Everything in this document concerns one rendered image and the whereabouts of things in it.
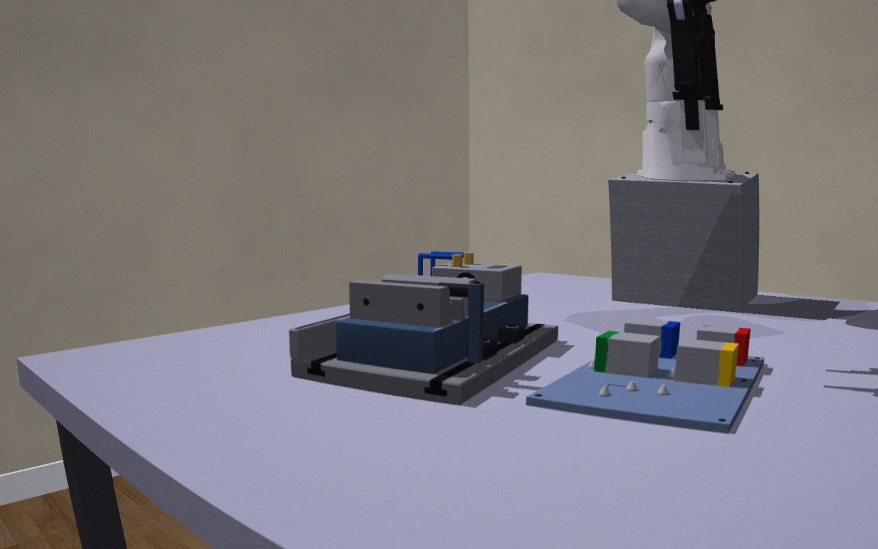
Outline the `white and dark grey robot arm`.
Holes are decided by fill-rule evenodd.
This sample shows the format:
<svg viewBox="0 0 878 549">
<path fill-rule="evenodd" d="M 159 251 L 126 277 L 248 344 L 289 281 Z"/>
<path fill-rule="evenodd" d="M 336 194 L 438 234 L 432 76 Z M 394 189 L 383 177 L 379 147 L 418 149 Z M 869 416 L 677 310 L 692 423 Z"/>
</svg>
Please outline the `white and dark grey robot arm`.
<svg viewBox="0 0 878 549">
<path fill-rule="evenodd" d="M 647 128 L 643 132 L 643 170 L 637 176 L 663 180 L 727 180 L 734 169 L 724 165 L 720 142 L 720 168 L 682 163 L 680 100 L 674 100 L 674 69 L 668 0 L 614 0 L 632 20 L 654 27 L 654 38 L 644 60 L 647 79 Z M 724 169 L 724 173 L 723 173 Z"/>
</svg>

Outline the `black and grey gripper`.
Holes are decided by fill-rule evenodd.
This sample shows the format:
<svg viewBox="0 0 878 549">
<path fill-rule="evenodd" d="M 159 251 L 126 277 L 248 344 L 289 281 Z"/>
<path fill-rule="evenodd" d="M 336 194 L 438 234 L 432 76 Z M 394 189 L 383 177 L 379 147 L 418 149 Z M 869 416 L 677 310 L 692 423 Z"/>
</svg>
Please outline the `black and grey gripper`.
<svg viewBox="0 0 878 549">
<path fill-rule="evenodd" d="M 680 100 L 682 163 L 720 168 L 718 111 L 723 105 L 715 30 L 711 14 L 705 9 L 706 4 L 715 1 L 668 0 L 668 13 L 676 90 L 672 94 L 674 100 Z"/>
</svg>

